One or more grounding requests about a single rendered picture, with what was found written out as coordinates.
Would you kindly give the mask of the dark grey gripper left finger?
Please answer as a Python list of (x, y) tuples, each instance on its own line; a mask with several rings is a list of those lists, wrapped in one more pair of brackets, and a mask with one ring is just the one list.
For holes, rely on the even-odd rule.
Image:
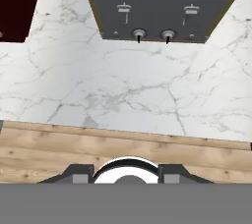
[(92, 164), (70, 164), (62, 174), (40, 181), (41, 184), (92, 184), (95, 167)]

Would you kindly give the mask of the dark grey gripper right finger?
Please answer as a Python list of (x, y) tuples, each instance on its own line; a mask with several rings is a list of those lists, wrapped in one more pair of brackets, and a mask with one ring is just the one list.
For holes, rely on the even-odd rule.
[(191, 174), (181, 164), (160, 164), (157, 170), (158, 182), (160, 184), (211, 183), (211, 181), (207, 179)]

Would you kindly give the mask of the wooden drawer front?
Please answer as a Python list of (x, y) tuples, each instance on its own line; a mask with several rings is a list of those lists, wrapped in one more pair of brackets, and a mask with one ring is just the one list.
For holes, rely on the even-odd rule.
[(218, 183), (252, 183), (250, 142), (21, 122), (5, 122), (0, 131), (0, 183), (34, 183), (71, 163), (99, 168), (119, 156), (182, 164)]

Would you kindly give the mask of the grey toaster with gold trim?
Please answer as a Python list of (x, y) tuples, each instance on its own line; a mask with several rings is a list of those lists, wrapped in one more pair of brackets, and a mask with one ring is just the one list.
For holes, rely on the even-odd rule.
[(205, 43), (235, 0), (89, 0), (107, 40)]

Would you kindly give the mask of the dark red hob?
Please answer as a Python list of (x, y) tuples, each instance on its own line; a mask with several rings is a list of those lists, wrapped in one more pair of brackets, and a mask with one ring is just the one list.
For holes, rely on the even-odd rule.
[(22, 43), (29, 35), (37, 0), (0, 0), (0, 42)]

